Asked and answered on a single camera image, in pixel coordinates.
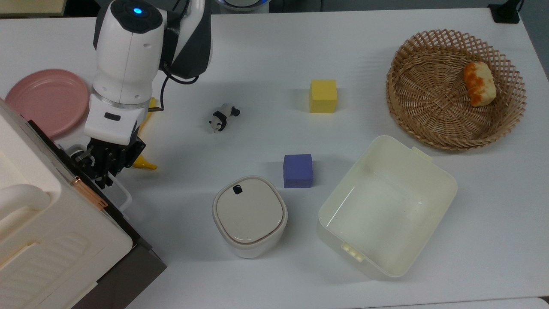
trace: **copper hinge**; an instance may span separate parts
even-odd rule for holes
[[[80,179],[80,177],[75,177],[74,180],[70,182],[70,185],[82,194],[97,209],[103,210],[108,206],[107,202],[105,202],[99,195],[97,195],[97,193],[88,187],[82,179]]]

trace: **blue cube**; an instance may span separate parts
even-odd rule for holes
[[[312,186],[312,156],[287,154],[284,156],[284,188]]]

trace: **canister lid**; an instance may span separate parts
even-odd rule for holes
[[[219,196],[216,211],[227,235],[241,244],[268,236],[284,216],[277,194],[259,178],[244,179],[228,187]]]

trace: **white plastic container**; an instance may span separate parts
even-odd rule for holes
[[[280,194],[259,176],[244,177],[223,188],[215,197],[212,214],[231,250],[243,258],[273,248],[288,221]]]
[[[457,192],[455,179],[393,137],[376,138],[322,205],[319,237],[371,274],[404,275]]]

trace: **wicker basket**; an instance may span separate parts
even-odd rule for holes
[[[463,68],[485,62],[497,96],[472,107]],[[389,112],[422,143],[446,150],[469,150],[495,142],[519,122],[525,89],[505,55],[472,35],[454,30],[418,33],[396,52],[387,74]]]

